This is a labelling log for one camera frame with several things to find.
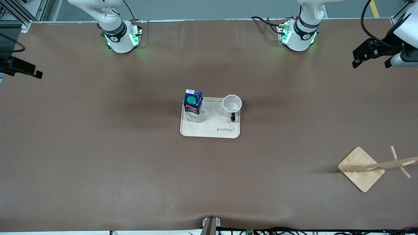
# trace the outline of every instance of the metal frame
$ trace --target metal frame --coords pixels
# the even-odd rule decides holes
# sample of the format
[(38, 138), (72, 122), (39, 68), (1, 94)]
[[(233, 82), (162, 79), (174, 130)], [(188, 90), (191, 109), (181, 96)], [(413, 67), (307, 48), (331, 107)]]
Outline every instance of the metal frame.
[(22, 4), (20, 4), (16, 0), (0, 0), (0, 5), (2, 5), (11, 15), (13, 15), (16, 18), (16, 21), (4, 21), (2, 22), (2, 24), (17, 25), (21, 23), (22, 31), (25, 32), (27, 31), (27, 29), (29, 29), (32, 22), (42, 20), (48, 2), (49, 0), (41, 0), (41, 3), (36, 11), (36, 15), (32, 15)]

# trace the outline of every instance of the wooden base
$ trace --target wooden base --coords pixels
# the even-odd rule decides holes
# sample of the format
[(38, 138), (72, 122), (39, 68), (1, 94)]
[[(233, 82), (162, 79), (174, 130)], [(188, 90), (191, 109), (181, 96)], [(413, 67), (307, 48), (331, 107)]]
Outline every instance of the wooden base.
[(367, 192), (383, 175), (385, 170), (354, 172), (358, 166), (377, 164), (362, 148), (354, 148), (338, 165), (337, 168), (362, 192)]

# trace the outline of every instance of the black bracket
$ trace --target black bracket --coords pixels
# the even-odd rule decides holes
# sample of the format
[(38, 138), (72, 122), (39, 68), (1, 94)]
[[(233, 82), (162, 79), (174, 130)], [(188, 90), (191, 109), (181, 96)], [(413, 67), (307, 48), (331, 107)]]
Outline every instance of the black bracket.
[(36, 70), (36, 66), (14, 56), (9, 56), (7, 59), (0, 60), (0, 72), (10, 76), (14, 76), (15, 73), (22, 73), (29, 76), (33, 76), (37, 79), (41, 79), (43, 73)]

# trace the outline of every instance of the grey floor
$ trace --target grey floor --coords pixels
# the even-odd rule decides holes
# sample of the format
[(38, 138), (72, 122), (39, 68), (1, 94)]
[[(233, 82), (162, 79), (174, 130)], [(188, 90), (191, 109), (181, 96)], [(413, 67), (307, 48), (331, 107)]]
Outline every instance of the grey floor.
[[(330, 18), (358, 18), (367, 0), (347, 0), (343, 3), (327, 5)], [(285, 18), (299, 12), (296, 0), (126, 0), (133, 14), (141, 20), (216, 20), (226, 18)], [(396, 14), (405, 4), (405, 0), (375, 0), (380, 17)], [(122, 19), (132, 17), (122, 4), (116, 9)], [(373, 17), (372, 11), (366, 17)], [(56, 21), (93, 20), (84, 11), (62, 0)]]

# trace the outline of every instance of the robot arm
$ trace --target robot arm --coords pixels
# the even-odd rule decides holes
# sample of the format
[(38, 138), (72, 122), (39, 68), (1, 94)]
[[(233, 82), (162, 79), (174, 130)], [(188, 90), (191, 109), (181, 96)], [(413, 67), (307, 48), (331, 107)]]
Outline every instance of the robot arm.
[(113, 9), (123, 0), (68, 0), (68, 2), (89, 15), (100, 25), (107, 44), (117, 53), (127, 53), (139, 46), (141, 28), (127, 20), (122, 20)]
[(304, 51), (314, 42), (316, 30), (325, 16), (325, 4), (345, 0), (297, 0), (301, 11), (297, 19), (291, 19), (278, 27), (279, 41), (293, 51)]
[(353, 51), (353, 68), (381, 56), (391, 56), (386, 68), (418, 66), (418, 2), (407, 3), (400, 13), (384, 39), (369, 38)]

